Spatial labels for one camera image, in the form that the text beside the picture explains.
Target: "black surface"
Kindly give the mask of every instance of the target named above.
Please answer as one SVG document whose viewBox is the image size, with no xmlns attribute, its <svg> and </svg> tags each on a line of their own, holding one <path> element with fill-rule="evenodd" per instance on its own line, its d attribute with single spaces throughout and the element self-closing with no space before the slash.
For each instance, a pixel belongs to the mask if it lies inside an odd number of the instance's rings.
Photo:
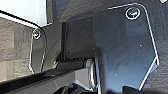
<svg viewBox="0 0 168 94">
<path fill-rule="evenodd" d="M 43 60 L 43 55 L 46 49 L 46 38 L 45 33 L 41 29 L 38 29 L 41 32 L 41 37 L 36 40 L 32 39 L 32 48 L 31 48 L 31 67 L 34 73 L 41 71 L 41 64 Z"/>
<path fill-rule="evenodd" d="M 62 24 L 54 23 L 42 29 L 44 32 L 41 32 L 41 37 L 38 40 L 33 38 L 32 42 L 31 66 L 34 73 L 51 69 L 61 52 Z"/>
<path fill-rule="evenodd" d="M 144 9 L 136 6 L 141 15 L 128 20 L 129 7 L 100 12 L 93 20 L 102 93 L 121 93 L 122 86 L 139 90 L 156 57 Z"/>
<path fill-rule="evenodd" d="M 57 65 L 56 69 L 83 69 L 85 65 L 85 60 L 62 61 Z"/>
<path fill-rule="evenodd" d="M 141 15 L 128 20 L 129 7 L 67 23 L 65 59 L 96 57 L 102 93 L 121 93 L 124 85 L 139 89 L 156 57 L 145 10 L 135 6 Z"/>
<path fill-rule="evenodd" d="M 94 58 L 93 19 L 67 22 L 65 59 Z"/>
<path fill-rule="evenodd" d="M 43 27 L 47 38 L 47 48 L 41 71 L 51 69 L 61 52 L 62 23 L 53 23 Z"/>
</svg>

